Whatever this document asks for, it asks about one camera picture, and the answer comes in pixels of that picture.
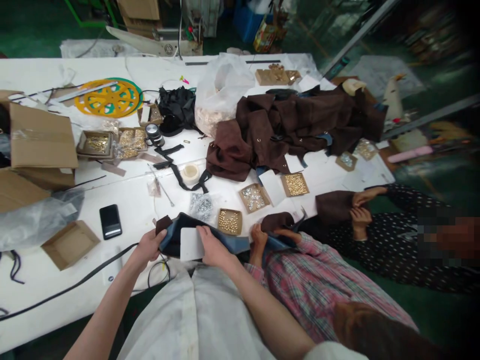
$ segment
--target brown fabric piece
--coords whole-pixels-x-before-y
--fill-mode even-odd
[[[353,191],[338,190],[315,196],[316,211],[321,223],[328,226],[351,221],[354,194]],[[369,209],[366,203],[361,207]]]
[[[218,123],[206,169],[242,182],[258,166],[290,174],[285,154],[302,160],[308,152],[325,149],[326,140],[316,138],[325,132],[332,136],[333,155],[351,150],[361,137],[380,140],[385,114],[367,102],[363,92],[351,97],[340,84],[332,91],[317,86],[309,93],[311,97],[291,95],[286,100],[275,100],[273,94],[242,97],[236,119]],[[283,138],[271,139],[274,136]]]
[[[173,221],[172,219],[170,219],[168,215],[162,217],[160,220],[156,222],[155,235],[158,235],[162,230],[165,230],[172,224],[173,224]]]
[[[295,224],[294,218],[289,212],[279,212],[265,216],[261,222],[261,230],[264,233],[272,232],[276,229],[291,227],[293,224]]]

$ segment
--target black smartphone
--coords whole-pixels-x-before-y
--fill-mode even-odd
[[[108,240],[122,235],[120,225],[119,208],[117,205],[109,205],[100,209],[101,232],[103,239]]]

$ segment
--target brown leather jacket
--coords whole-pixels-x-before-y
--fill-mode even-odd
[[[250,169],[267,166],[289,174],[285,154],[300,160],[308,152],[327,147],[316,136],[332,137],[331,153],[353,151],[362,137],[380,141],[385,114],[368,103],[359,89],[355,97],[340,85],[332,91],[317,86],[310,97],[291,95],[275,100],[273,94],[242,97],[236,119],[218,123],[215,141],[210,143],[206,168],[213,175],[243,182]]]

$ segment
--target yellow reel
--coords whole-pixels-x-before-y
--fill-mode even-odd
[[[140,106],[142,97],[138,87],[127,80],[95,80],[85,83],[78,89],[93,89],[114,80],[117,84],[77,96],[75,98],[77,109],[84,114],[115,119],[132,114]]]

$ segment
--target green metal frame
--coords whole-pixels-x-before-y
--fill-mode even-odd
[[[71,13],[73,14],[73,17],[75,18],[76,22],[78,23],[78,26],[81,28],[104,28],[105,27],[105,22],[104,21],[83,21],[80,16],[77,14],[77,11],[73,7],[72,3],[70,0],[65,0],[66,5],[70,9]],[[111,17],[111,22],[113,24],[114,28],[119,27],[119,24],[117,22],[117,19],[115,18],[114,12],[112,11],[112,6],[110,4],[110,0],[104,0],[104,3],[106,5],[106,9],[108,10],[108,13],[110,14]]]

